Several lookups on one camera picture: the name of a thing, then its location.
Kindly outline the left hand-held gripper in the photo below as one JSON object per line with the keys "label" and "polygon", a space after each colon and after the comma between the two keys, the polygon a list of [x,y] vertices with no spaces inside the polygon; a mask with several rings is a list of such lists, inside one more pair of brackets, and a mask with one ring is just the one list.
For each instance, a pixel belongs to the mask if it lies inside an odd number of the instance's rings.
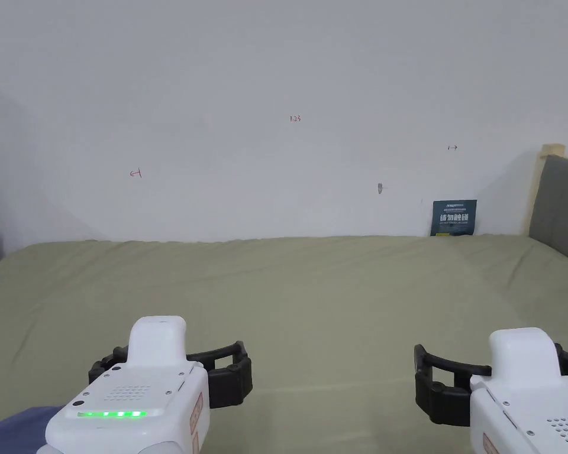
{"label": "left hand-held gripper", "polygon": [[88,371],[88,386],[48,423],[45,453],[199,453],[210,408],[252,392],[241,341],[186,355],[186,322],[147,316]]}

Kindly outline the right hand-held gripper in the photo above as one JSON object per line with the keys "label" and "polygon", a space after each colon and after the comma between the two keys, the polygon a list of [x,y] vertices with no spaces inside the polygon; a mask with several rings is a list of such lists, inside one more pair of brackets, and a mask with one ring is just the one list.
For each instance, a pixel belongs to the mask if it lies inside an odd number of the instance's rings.
{"label": "right hand-held gripper", "polygon": [[492,367],[415,345],[417,406],[434,424],[470,426],[474,453],[568,453],[568,352],[536,327],[497,330],[489,343]]}

